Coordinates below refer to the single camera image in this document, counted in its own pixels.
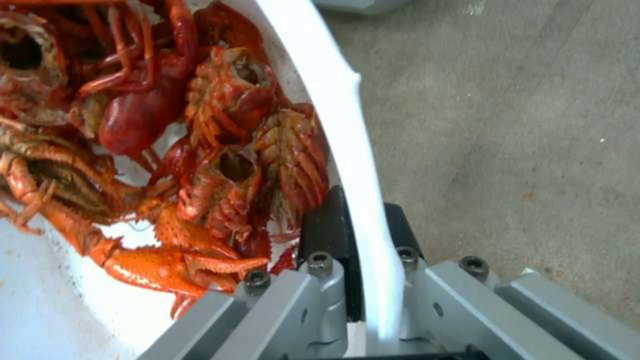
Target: hex socket screw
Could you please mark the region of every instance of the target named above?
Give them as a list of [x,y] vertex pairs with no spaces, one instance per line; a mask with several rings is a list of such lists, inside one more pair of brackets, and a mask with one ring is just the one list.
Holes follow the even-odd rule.
[[309,274],[323,278],[333,271],[333,257],[326,251],[314,251],[307,258]]
[[400,256],[400,262],[405,272],[412,272],[418,269],[418,252],[409,246],[396,247],[398,256]]
[[262,295],[271,284],[271,276],[262,269],[251,270],[244,276],[244,288],[249,295]]
[[479,282],[485,282],[489,276],[489,264],[479,256],[465,256],[460,259],[459,265]]

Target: cooked crawfish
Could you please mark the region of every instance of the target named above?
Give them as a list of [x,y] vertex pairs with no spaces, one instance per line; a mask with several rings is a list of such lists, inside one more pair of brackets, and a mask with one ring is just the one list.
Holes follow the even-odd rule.
[[[144,156],[181,115],[187,135],[162,160]],[[111,154],[147,169],[148,186],[119,181]],[[43,215],[115,279],[175,294],[172,316],[266,267],[274,207],[298,234],[326,198],[326,164],[313,107],[290,104],[257,28],[224,4],[0,5],[0,217],[37,234],[29,219]],[[160,245],[127,249],[97,227],[132,219],[151,222]],[[294,267],[295,250],[273,271]]]
[[246,143],[275,105],[276,79],[271,67],[249,48],[214,47],[189,83],[185,117],[193,126],[192,143]]
[[194,174],[193,184],[179,192],[178,216],[191,222],[204,220],[217,239],[242,241],[252,227],[248,214],[262,172],[250,155],[225,148]]
[[295,104],[270,116],[256,132],[256,151],[265,169],[264,194],[279,186],[290,227],[299,227],[302,215],[324,202],[329,179],[327,148],[313,107]]
[[251,268],[264,266],[266,258],[239,259],[233,249],[221,242],[210,241],[204,228],[198,228],[175,216],[175,205],[159,205],[150,209],[141,206],[156,223],[156,236],[161,247],[125,249],[120,239],[105,237],[72,208],[52,198],[54,181],[36,184],[26,161],[10,152],[0,156],[0,174],[13,194],[24,204],[21,214],[15,214],[3,204],[0,211],[26,232],[39,234],[26,224],[35,213],[41,213],[82,256],[89,256],[114,278],[136,286],[176,294],[172,316],[182,313],[211,286],[221,291],[233,291],[236,280],[230,274],[242,274]]
[[0,11],[0,115],[58,126],[72,97],[70,63],[55,28],[36,15]]
[[[100,160],[88,149],[32,127],[0,124],[0,154],[5,161],[24,162],[29,174],[35,174],[30,177],[40,184],[56,181],[56,198],[78,206],[87,217],[103,224],[133,210],[143,196],[143,189],[122,183],[97,167]],[[16,199],[22,202],[23,195]]]

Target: crawfish leg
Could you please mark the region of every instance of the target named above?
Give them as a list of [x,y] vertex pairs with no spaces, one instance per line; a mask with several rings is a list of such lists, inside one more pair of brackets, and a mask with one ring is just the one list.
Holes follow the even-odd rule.
[[111,39],[109,28],[102,22],[96,5],[83,4],[82,9],[100,45],[108,51],[113,50],[113,39]]
[[136,14],[129,11],[125,18],[127,28],[134,39],[134,45],[131,47],[131,51],[135,52],[135,57],[139,56],[139,49],[144,48],[145,66],[147,68],[147,78],[143,81],[130,81],[125,84],[116,86],[116,90],[123,92],[145,92],[151,90],[157,81],[158,66],[156,60],[156,51],[154,49],[154,39],[152,34],[152,27],[147,14],[144,11],[140,11],[140,27],[141,32],[138,32],[138,23],[136,22]]
[[55,184],[44,181],[38,187],[26,161],[9,152],[3,152],[0,156],[0,174],[5,177],[13,196],[24,204],[22,213],[15,217],[13,223],[26,233],[41,234],[41,229],[32,229],[27,223],[51,199]]
[[56,189],[55,182],[53,181],[42,182],[36,194],[32,196],[31,201],[24,206],[22,213],[20,213],[18,217],[15,219],[16,224],[19,227],[25,226],[25,224],[27,224],[29,220],[31,220],[31,218],[34,215],[36,215],[38,211],[40,211],[40,208],[42,208],[42,206],[46,204],[47,201],[51,200],[51,197],[53,196],[55,189]]
[[114,74],[103,76],[96,80],[90,81],[87,84],[84,84],[80,88],[80,90],[78,90],[78,96],[80,98],[86,97],[87,95],[93,94],[95,92],[99,92],[111,86],[122,84],[129,77],[129,75],[131,75],[131,57],[129,56],[129,52],[127,51],[125,35],[122,31],[122,14],[120,13],[120,10],[118,10],[118,8],[113,5],[109,7],[108,17],[109,26],[111,27],[111,32],[116,42],[116,52],[118,53],[118,57],[120,58],[122,69]]

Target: gray floor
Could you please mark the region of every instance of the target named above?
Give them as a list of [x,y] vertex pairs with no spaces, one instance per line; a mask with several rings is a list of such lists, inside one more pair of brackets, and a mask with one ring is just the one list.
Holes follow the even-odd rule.
[[640,2],[327,13],[385,199],[430,261],[531,266],[640,330]]

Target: crawfish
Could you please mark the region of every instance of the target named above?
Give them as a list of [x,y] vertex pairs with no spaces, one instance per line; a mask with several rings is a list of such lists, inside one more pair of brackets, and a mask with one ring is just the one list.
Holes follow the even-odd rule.
[[231,275],[264,266],[267,258],[239,259],[237,253],[198,225],[180,220],[175,205],[154,199],[143,202],[142,216],[156,224],[160,247],[126,249],[119,238],[108,238],[91,219],[54,198],[55,181],[37,185],[27,161],[8,151],[0,154],[0,175],[13,197],[24,205],[22,213],[0,202],[0,214],[20,230],[41,233],[28,227],[35,213],[41,213],[81,256],[89,256],[114,278],[176,295],[171,316],[183,314],[208,288],[233,291],[237,283]]
[[299,229],[302,216],[322,205],[329,189],[327,144],[313,107],[294,104],[279,110],[257,130],[256,139],[265,172],[261,200],[271,202],[279,186],[289,227]]
[[45,19],[0,11],[0,115],[27,124],[65,124],[71,63]]
[[99,161],[89,149],[24,124],[0,124],[0,154],[11,162],[19,158],[15,161],[31,167],[29,173],[34,171],[41,183],[57,181],[56,195],[61,200],[84,208],[104,223],[134,209],[143,196],[141,188],[122,183],[109,175],[110,171],[98,168]]
[[253,199],[262,184],[262,171],[248,151],[222,149],[195,172],[192,184],[178,193],[178,216],[204,221],[209,232],[229,241],[242,241],[252,230],[248,222]]
[[277,82],[271,67],[249,48],[214,47],[189,83],[185,118],[193,126],[192,143],[210,147],[247,143],[273,110]]

